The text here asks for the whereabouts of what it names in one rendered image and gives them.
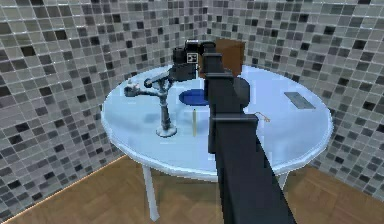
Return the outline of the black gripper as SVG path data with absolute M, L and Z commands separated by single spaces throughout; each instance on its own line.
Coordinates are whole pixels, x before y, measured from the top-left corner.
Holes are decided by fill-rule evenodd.
M 196 66 L 198 64 L 198 54 L 189 53 L 185 48 L 174 48 L 172 55 L 173 65 L 168 71 L 162 72 L 144 81 L 146 88 L 153 88 L 156 85 L 163 86 L 165 82 L 170 85 L 173 80 L 183 82 L 193 80 L 196 77 Z

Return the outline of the blue plate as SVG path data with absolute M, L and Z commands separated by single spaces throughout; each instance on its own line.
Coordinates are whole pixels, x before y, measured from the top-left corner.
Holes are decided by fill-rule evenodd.
M 179 100 L 189 106 L 207 106 L 203 89 L 190 89 L 179 94 Z

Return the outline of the brown box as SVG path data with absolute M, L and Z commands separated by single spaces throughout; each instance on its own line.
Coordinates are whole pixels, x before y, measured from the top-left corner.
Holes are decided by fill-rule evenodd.
M 198 73 L 201 78 L 208 74 L 225 74 L 236 77 L 242 72 L 245 43 L 231 39 L 202 41 L 198 47 Z

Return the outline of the grey flat remote control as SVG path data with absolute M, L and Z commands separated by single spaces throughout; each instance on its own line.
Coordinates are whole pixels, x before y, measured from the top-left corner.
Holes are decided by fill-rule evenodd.
M 304 98 L 298 92 L 285 92 L 285 96 L 295 105 L 297 109 L 314 109 L 315 106 L 312 105 L 306 98 Z

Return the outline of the white round table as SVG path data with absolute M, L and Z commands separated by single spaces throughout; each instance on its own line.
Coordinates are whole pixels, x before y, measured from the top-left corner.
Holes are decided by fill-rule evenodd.
M 321 99 L 301 84 L 273 72 L 244 66 L 241 77 L 250 84 L 251 100 L 244 109 L 259 118 L 257 136 L 272 169 L 284 185 L 288 174 L 323 152 L 333 132 L 332 117 Z M 106 97 L 101 122 L 109 140 L 142 165 L 150 218 L 157 220 L 151 169 L 189 179 L 215 182 L 215 157 L 208 152 L 209 108 L 189 106 L 179 94 L 201 89 L 204 80 L 177 82 L 168 93 L 168 109 L 177 133 L 169 138 L 156 134 L 161 124 L 159 99 L 126 97 L 122 82 Z M 314 109 L 297 109 L 285 92 L 298 92 Z M 197 135 L 192 134 L 192 111 L 197 112 Z

